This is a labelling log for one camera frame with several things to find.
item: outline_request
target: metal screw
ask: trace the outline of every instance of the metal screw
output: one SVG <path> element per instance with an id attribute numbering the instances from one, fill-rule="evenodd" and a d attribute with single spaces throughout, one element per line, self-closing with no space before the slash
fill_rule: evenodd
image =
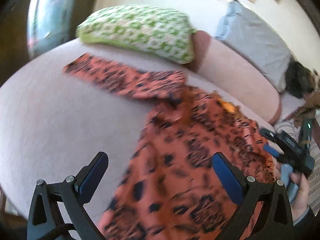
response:
<path id="1" fill-rule="evenodd" d="M 278 184 L 279 186 L 283 186 L 284 183 L 283 183 L 282 180 L 278 179 L 278 180 L 277 180 L 277 184 Z"/>
<path id="2" fill-rule="evenodd" d="M 37 185 L 38 185 L 38 186 L 40 186 L 40 185 L 42 185 L 42 184 L 43 184 L 43 182 L 44 182 L 44 180 L 43 180 L 43 179 L 38 179 L 38 180 L 37 180 Z"/>
<path id="3" fill-rule="evenodd" d="M 249 181 L 249 182 L 255 182 L 255 178 L 253 177 L 253 176 L 248 176 L 247 177 L 247 181 Z"/>
<path id="4" fill-rule="evenodd" d="M 74 176 L 68 176 L 66 177 L 66 182 L 70 183 L 70 182 L 73 182 L 75 180 L 75 177 Z"/>

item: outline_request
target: couch cushion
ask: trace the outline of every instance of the couch cushion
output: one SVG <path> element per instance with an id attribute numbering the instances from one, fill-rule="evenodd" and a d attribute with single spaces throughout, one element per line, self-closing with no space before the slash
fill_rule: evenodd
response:
<path id="1" fill-rule="evenodd" d="M 189 84 L 217 90 L 224 100 L 240 105 L 249 118 L 272 130 L 228 93 L 175 63 L 135 51 L 70 41 L 29 62 L 0 88 L 0 184 L 25 217 L 38 179 L 63 181 L 104 151 L 109 168 L 85 205 L 97 223 L 153 107 L 151 101 L 119 97 L 62 73 L 66 64 L 86 52 L 145 70 L 185 71 Z M 62 215 L 69 221 L 64 208 Z"/>
<path id="2" fill-rule="evenodd" d="M 211 38 L 200 65 L 193 69 L 265 121 L 273 124 L 278 120 L 281 101 L 277 90 L 253 65 L 222 42 Z"/>
<path id="3" fill-rule="evenodd" d="M 211 36 L 209 33 L 204 31 L 197 31 L 196 33 L 192 34 L 192 44 L 193 44 L 193 51 L 195 53 L 195 58 L 190 63 L 184 64 L 183 66 L 197 72 L 199 66 L 201 66 L 202 61 L 204 59 L 207 50 L 210 47 L 211 43 Z"/>
<path id="4" fill-rule="evenodd" d="M 291 52 L 281 37 L 239 1 L 229 3 L 216 38 L 251 62 L 279 91 L 285 89 L 285 72 Z"/>
<path id="5" fill-rule="evenodd" d="M 77 27 L 86 43 L 104 43 L 154 53 L 179 64 L 193 60 L 188 15 L 176 9 L 147 4 L 101 9 Z"/>

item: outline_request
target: white wall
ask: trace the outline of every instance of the white wall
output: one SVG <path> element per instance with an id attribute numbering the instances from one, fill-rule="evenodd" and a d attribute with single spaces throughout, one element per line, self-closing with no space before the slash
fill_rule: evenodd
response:
<path id="1" fill-rule="evenodd" d="M 263 18 L 287 43 L 296 58 L 307 68 L 320 71 L 320 37 L 296 0 L 239 0 Z M 96 0 L 94 11 L 116 5 L 150 4 L 172 7 L 187 13 L 192 25 L 215 35 L 226 12 L 228 0 Z"/>

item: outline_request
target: human hand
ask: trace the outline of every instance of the human hand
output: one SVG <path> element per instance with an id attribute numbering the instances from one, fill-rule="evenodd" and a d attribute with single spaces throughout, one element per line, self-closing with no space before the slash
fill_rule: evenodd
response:
<path id="1" fill-rule="evenodd" d="M 280 179 L 281 177 L 281 165 L 277 160 L 272 157 L 274 163 L 273 175 L 276 179 Z M 293 183 L 299 186 L 299 190 L 297 192 L 296 198 L 294 202 L 291 204 L 291 213 L 293 222 L 299 219 L 306 209 L 308 208 L 308 193 L 309 193 L 309 182 L 306 176 L 297 173 L 291 173 L 290 179 Z"/>

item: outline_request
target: black cable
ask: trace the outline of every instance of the black cable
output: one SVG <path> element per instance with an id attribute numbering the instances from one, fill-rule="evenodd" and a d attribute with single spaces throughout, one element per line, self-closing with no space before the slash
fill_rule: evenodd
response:
<path id="1" fill-rule="evenodd" d="M 61 224 L 56 226 L 54 229 L 49 231 L 44 236 L 38 238 L 38 240 L 54 240 L 58 236 L 60 236 L 61 234 L 69 230 L 75 230 L 75 227 L 73 226 L 73 224 Z"/>

